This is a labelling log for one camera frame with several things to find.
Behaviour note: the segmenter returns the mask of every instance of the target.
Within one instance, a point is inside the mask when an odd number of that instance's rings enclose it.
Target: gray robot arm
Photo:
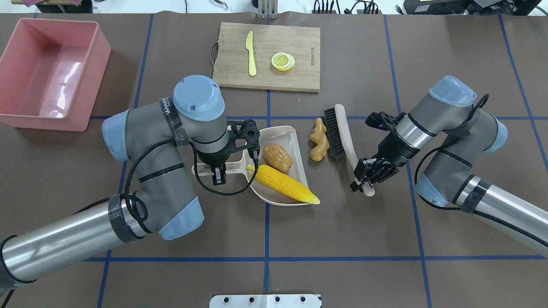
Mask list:
[[[167,240],[198,228],[204,216],[185,165],[175,145],[193,143],[211,166],[214,185],[224,184],[230,153],[247,149],[258,157],[259,131],[254,121],[236,122],[224,114],[218,85],[205,76],[189,76],[175,86],[173,97],[128,110],[103,123],[107,147],[119,161],[141,159],[135,168],[141,189],[122,194],[41,227],[9,237],[0,249],[0,293],[85,260],[123,243],[159,232]],[[245,138],[246,146],[235,140]],[[146,207],[135,203],[137,198]]]
[[[448,137],[416,184],[427,203],[447,208],[454,204],[548,255],[548,212],[470,173],[482,153],[501,147],[506,127],[474,107],[476,94],[455,77],[447,76],[407,115],[392,118],[373,113],[368,125],[390,131],[372,159],[360,159],[355,175],[360,181],[383,182],[405,165],[439,133]]]

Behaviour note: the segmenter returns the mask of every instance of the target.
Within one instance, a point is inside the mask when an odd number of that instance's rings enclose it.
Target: lemon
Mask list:
[[[272,56],[272,66],[279,71],[288,72],[295,67],[295,58],[287,53],[277,53]]]

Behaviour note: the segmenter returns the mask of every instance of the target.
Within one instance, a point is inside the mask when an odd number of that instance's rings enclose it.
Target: corn cob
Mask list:
[[[255,172],[255,166],[253,165],[247,165],[247,169]],[[318,197],[306,188],[306,186],[268,165],[259,166],[255,179],[259,183],[297,201],[319,204]]]

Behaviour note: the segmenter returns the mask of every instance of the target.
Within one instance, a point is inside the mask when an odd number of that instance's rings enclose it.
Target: white floor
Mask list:
[[[251,5],[251,0],[226,0],[225,2],[229,6],[228,10],[213,0],[187,0],[189,13],[256,12],[256,9]],[[103,2],[94,1],[93,3],[96,7],[94,13],[157,13],[164,10],[185,12],[185,0],[104,0]],[[355,0],[339,0],[341,12],[345,8],[351,8],[354,3]],[[396,4],[403,7],[403,0],[377,0],[376,3],[384,14],[398,14],[395,9]],[[310,13],[313,6],[313,0],[278,0],[278,11],[280,13],[287,11]],[[548,1],[541,2],[540,6],[548,10]],[[38,9],[35,6],[26,7],[11,4],[10,0],[0,0],[0,13],[36,12],[38,12]],[[537,9],[533,10],[530,15],[544,16]]]

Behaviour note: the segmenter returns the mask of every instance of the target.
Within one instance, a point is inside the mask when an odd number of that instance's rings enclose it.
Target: pink container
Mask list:
[[[0,121],[84,131],[110,51],[97,22],[20,19],[0,58]]]

